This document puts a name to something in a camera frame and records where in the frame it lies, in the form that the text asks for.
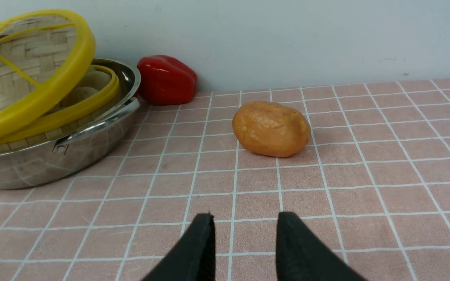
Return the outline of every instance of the metal pot handle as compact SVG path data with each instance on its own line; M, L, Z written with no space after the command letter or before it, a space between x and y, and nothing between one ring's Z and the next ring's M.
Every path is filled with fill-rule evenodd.
M126 106L124 106L111 116L107 116L101 121L97 121L96 123L82 130L79 130L77 132L72 133L71 135L68 135L66 137L63 137L62 139L57 140L57 142L55 142L53 151L60 154L65 153L67 145L71 144L72 142L80 141L81 139L84 139L93 133L97 133L102 130L110 128L114 123L116 123L121 119L126 118L127 116L135 112L139 107L140 102L138 101L138 99L135 97L131 98L130 100L127 101Z

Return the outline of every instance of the white wall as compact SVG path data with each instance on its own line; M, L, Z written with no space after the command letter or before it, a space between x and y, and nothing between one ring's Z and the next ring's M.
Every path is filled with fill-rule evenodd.
M449 0L0 0L72 9L98 55L172 55L203 90L450 77Z

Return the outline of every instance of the bamboo steamer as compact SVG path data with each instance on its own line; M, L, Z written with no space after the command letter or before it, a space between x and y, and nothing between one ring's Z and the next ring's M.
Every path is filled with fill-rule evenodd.
M68 135L88 125L120 100L120 82L105 66L91 66L75 88L42 117L0 138L0 153Z
M0 23L0 139L56 107L94 53L91 30L71 11L35 11Z

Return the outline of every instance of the woven bamboo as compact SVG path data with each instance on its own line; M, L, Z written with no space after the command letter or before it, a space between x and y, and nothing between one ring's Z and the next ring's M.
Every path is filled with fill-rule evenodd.
M68 123L56 130L51 130L51 131L42 133L40 135L35 135L35 136L28 137L26 139L18 140L15 142L9 142L7 144L0 144L0 153L14 151L16 149L23 149L28 146L34 146L36 144L41 144L43 142L51 141L54 139L59 139L60 137L69 135L70 133L73 133L76 130L92 123L93 121L95 121L96 119L101 117L102 114L104 114L105 112L110 110L112 107L114 107L120 101L120 99L121 99L120 87L116 87L115 91L116 91L116 96L112 100L110 100L108 103L106 103L99 109L95 110L91 114L88 114L85 117L82 117L76 121ZM71 98L71 99L75 100L76 102L79 102L79 101L82 101L85 97L84 96L75 96L74 91L72 91L67 96L67 98ZM59 110L60 108L64 108L64 107L62 105L55 107L55 109L57 109L57 110Z
M76 27L69 24L67 18L52 15L14 21L0 32L0 55L34 82L43 84L64 63L75 45ZM40 29L48 26L55 28ZM0 59L0 111L34 89L32 81Z

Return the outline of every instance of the potato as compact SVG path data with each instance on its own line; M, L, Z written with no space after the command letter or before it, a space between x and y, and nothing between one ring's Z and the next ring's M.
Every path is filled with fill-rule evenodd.
M232 119L237 140L253 153L286 158L310 140L310 125L298 110L280 103L245 103Z

